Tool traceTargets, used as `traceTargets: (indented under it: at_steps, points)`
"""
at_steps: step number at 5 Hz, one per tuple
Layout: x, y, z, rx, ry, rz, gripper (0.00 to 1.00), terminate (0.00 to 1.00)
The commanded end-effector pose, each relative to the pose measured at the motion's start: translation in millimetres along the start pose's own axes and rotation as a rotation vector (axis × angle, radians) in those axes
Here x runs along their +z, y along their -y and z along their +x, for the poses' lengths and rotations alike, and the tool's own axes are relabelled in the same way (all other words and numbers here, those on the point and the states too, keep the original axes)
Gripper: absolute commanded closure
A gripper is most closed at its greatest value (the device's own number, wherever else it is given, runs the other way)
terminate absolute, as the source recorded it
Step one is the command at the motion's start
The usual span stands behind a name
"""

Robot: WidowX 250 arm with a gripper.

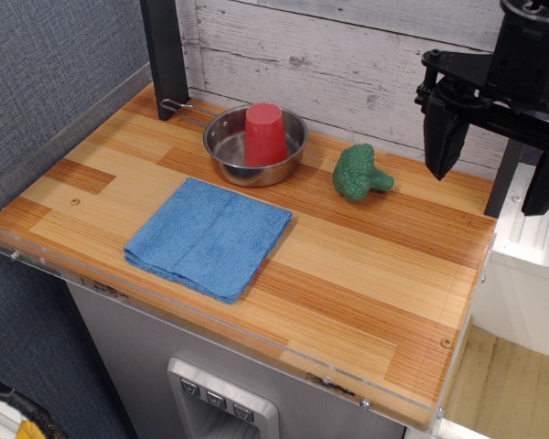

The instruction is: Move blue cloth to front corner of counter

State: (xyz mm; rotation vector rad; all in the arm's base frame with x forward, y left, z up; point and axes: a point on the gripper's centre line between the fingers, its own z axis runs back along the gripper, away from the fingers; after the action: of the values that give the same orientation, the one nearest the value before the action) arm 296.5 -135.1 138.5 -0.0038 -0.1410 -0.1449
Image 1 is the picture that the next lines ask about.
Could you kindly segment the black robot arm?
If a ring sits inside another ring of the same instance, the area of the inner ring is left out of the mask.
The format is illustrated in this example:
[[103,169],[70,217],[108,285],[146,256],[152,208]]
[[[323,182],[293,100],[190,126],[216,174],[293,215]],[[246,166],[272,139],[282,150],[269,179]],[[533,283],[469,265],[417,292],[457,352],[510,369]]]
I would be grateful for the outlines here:
[[434,49],[422,57],[415,101],[425,116],[425,164],[443,179],[476,125],[540,150],[523,200],[526,216],[549,210],[549,1],[503,1],[491,54]]

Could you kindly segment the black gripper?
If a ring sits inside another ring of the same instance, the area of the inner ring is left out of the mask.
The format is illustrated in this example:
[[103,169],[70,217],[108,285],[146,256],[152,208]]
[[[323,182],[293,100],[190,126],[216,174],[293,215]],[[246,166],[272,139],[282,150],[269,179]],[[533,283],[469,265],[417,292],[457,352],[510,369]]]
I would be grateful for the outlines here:
[[415,103],[425,116],[425,165],[442,180],[458,161],[468,127],[543,150],[522,204],[525,216],[549,210],[549,57],[469,54],[437,49],[422,56]]

